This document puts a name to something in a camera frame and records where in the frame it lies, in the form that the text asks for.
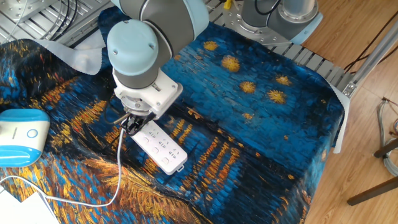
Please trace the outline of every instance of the light blue device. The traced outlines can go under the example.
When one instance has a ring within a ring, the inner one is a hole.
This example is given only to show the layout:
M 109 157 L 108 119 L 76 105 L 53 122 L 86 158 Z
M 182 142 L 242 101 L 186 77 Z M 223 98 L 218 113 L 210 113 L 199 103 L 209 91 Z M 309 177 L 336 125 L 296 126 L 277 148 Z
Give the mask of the light blue device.
M 43 153 L 49 116 L 37 109 L 13 109 L 0 114 L 0 167 L 25 167 Z

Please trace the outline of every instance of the wooden floor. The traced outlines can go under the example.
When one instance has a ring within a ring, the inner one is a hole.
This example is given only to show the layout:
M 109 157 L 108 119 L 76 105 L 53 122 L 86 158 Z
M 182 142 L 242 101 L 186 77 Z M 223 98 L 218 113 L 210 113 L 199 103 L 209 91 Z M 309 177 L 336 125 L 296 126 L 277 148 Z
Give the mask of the wooden floor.
M 397 0 L 318 2 L 325 17 L 305 46 L 341 67 L 354 60 L 398 11 Z M 374 69 L 352 99 L 342 153 L 329 155 L 305 223 L 398 223 L 398 189 L 353 207 L 346 203 L 350 197 L 393 178 L 382 159 L 372 156 L 379 147 L 376 106 L 383 96 L 398 102 L 398 52 Z M 392 122 L 398 118 L 394 110 L 398 108 L 385 107 L 387 139 L 391 138 L 388 131 Z M 398 162 L 398 152 L 393 158 Z

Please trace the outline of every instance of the white power strip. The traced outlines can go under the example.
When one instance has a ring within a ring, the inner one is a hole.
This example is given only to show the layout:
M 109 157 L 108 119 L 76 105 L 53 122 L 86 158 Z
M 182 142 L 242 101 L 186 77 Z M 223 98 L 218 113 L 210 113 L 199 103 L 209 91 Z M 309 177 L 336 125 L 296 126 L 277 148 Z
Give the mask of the white power strip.
M 184 168 L 188 154 L 154 121 L 149 121 L 132 138 L 167 175 Z

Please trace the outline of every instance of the blue button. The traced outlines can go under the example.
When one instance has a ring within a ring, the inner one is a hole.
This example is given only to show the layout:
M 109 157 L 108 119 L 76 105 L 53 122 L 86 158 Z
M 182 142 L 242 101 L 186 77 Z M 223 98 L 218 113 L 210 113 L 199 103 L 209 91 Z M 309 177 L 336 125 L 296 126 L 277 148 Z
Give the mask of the blue button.
M 39 133 L 37 132 L 36 129 L 31 129 L 31 130 L 29 130 L 29 131 L 27 132 L 27 136 L 28 136 L 29 138 L 34 138 L 34 137 L 36 137 L 38 134 L 39 134 Z

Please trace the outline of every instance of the white paper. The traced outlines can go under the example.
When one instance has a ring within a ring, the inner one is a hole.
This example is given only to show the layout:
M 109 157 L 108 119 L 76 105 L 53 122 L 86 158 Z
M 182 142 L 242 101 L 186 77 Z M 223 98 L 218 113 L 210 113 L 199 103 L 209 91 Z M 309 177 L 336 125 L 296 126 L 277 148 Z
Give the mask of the white paper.
M 22 203 L 0 186 L 0 223 L 59 224 L 50 205 L 39 193 Z
M 106 47 L 101 31 L 97 30 L 75 47 L 75 50 L 102 49 Z
M 96 75 L 102 65 L 102 48 L 75 50 L 58 42 L 34 40 L 72 68 L 89 75 Z
M 26 224 L 59 224 L 50 205 L 37 192 L 21 203 L 20 210 L 29 217 Z
M 343 147 L 344 133 L 345 133 L 346 127 L 347 127 L 349 104 L 351 103 L 351 100 L 346 95 L 344 95 L 342 92 L 340 92 L 336 87 L 334 87 L 332 84 L 330 84 L 330 86 L 333 89 L 333 91 L 336 93 L 337 98 L 340 100 L 340 103 L 343 105 L 343 108 L 344 108 L 343 124 L 341 124 L 340 132 L 338 133 L 338 137 L 337 137 L 337 141 L 336 141 L 335 150 L 333 150 L 333 153 L 338 154 L 341 152 L 341 147 Z

